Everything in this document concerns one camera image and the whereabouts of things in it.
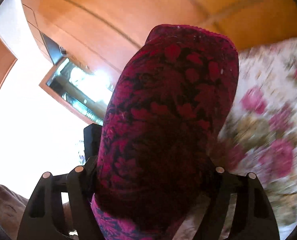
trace floral bedsheet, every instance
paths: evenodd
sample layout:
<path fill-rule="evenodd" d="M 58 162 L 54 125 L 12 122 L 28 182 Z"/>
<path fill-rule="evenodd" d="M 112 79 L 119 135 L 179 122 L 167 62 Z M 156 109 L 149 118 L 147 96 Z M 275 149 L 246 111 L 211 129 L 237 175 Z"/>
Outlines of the floral bedsheet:
<path fill-rule="evenodd" d="M 297 38 L 239 53 L 239 68 L 234 104 L 210 157 L 234 174 L 257 174 L 283 240 L 297 223 Z M 174 239 L 192 239 L 205 210 L 201 199 Z"/>

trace white wall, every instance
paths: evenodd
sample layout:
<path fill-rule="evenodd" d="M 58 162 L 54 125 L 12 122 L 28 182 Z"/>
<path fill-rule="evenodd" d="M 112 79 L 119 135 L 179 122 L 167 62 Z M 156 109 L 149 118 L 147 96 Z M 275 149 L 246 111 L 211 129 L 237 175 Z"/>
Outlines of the white wall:
<path fill-rule="evenodd" d="M 0 90 L 0 184 L 28 198 L 43 172 L 63 174 L 79 164 L 74 146 L 87 124 L 39 87 L 52 65 L 21 0 L 0 6 L 0 38 L 18 58 Z"/>

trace red floral fabric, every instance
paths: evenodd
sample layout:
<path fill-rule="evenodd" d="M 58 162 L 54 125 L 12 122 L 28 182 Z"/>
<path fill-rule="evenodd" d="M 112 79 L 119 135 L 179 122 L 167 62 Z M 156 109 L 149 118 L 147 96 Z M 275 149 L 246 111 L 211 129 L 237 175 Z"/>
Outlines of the red floral fabric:
<path fill-rule="evenodd" d="M 108 105 L 92 210 L 106 240 L 172 239 L 213 172 L 206 149 L 231 109 L 238 55 L 225 36 L 159 25 Z"/>

